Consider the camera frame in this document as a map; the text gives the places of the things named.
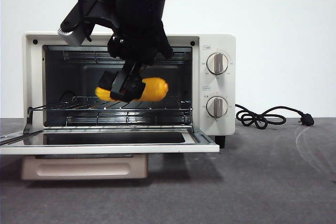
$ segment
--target open oven door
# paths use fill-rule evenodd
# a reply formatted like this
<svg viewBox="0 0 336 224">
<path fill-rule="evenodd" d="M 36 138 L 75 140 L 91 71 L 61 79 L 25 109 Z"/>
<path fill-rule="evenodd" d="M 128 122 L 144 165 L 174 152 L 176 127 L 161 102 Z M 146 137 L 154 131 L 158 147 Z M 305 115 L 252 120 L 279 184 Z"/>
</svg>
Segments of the open oven door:
<svg viewBox="0 0 336 224">
<path fill-rule="evenodd" d="M 219 146 L 192 127 L 47 129 L 1 137 L 6 155 L 141 154 L 219 152 Z"/>
</svg>

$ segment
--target power cord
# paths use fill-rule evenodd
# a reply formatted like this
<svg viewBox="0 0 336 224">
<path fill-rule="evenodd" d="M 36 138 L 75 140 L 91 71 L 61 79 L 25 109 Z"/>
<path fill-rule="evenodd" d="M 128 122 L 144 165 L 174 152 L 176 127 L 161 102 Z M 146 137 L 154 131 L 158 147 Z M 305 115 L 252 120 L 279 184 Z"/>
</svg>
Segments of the power cord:
<svg viewBox="0 0 336 224">
<path fill-rule="evenodd" d="M 278 109 L 284 109 L 284 110 L 290 110 L 290 111 L 294 111 L 296 113 L 298 113 L 301 116 L 301 120 L 300 122 L 303 125 L 306 126 L 313 126 L 314 125 L 314 119 L 310 114 L 304 114 L 302 111 L 290 108 L 290 107 L 286 107 L 286 106 L 277 106 L 277 107 L 273 107 L 270 108 L 269 110 L 266 110 L 264 113 L 262 114 L 257 114 L 251 110 L 248 110 L 247 108 L 236 104 L 236 107 L 242 109 L 240 111 L 237 112 L 236 114 L 236 118 L 237 120 L 239 120 L 243 126 L 249 127 L 252 124 L 255 124 L 256 128 L 260 129 L 260 130 L 264 130 L 267 128 L 267 126 L 269 124 L 273 124 L 273 125 L 282 125 L 286 122 L 286 118 L 282 115 L 279 114 L 269 114 L 269 112 L 273 111 L 273 110 L 278 110 Z M 267 118 L 278 118 L 280 119 L 280 121 L 272 121 L 270 119 Z"/>
</svg>

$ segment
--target white toaster oven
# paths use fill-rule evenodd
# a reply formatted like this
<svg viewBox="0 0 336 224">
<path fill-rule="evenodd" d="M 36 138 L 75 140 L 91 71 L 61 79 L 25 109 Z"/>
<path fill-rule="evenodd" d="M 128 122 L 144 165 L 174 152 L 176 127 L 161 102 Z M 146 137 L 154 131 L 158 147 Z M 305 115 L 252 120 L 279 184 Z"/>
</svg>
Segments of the white toaster oven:
<svg viewBox="0 0 336 224">
<path fill-rule="evenodd" d="M 166 98 L 130 103 L 94 93 L 104 71 L 123 65 L 107 53 L 110 36 L 81 47 L 56 33 L 24 37 L 26 126 L 0 146 L 25 156 L 23 179 L 146 177 L 147 154 L 219 152 L 216 138 L 235 132 L 234 36 L 168 36 L 174 57 L 157 55 L 142 74 L 165 79 Z"/>
</svg>

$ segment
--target control knob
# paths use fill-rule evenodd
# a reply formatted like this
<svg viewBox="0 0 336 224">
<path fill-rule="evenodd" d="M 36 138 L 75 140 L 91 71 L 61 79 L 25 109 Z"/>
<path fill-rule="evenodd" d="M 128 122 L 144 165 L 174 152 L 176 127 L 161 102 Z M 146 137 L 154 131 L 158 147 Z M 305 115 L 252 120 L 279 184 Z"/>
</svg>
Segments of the control knob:
<svg viewBox="0 0 336 224">
<path fill-rule="evenodd" d="M 213 118 L 221 118 L 227 112 L 227 102 L 222 97 L 212 97 L 206 104 L 206 110 Z"/>
<path fill-rule="evenodd" d="M 209 56 L 206 62 L 206 66 L 211 73 L 219 75 L 226 71 L 228 67 L 228 61 L 225 55 L 217 52 Z"/>
</svg>

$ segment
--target yellow corn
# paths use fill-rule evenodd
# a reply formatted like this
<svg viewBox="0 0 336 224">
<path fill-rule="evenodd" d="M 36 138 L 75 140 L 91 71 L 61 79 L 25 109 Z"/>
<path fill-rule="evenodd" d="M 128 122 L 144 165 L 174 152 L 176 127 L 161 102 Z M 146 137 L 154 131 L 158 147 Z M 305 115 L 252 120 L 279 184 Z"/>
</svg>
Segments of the yellow corn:
<svg viewBox="0 0 336 224">
<path fill-rule="evenodd" d="M 142 81 L 146 84 L 146 87 L 141 98 L 135 101 L 159 102 L 167 95 L 169 89 L 168 83 L 162 78 L 152 77 L 143 79 Z M 102 101 L 116 101 L 110 98 L 110 92 L 110 90 L 102 89 L 100 87 L 96 88 L 96 96 Z"/>
</svg>

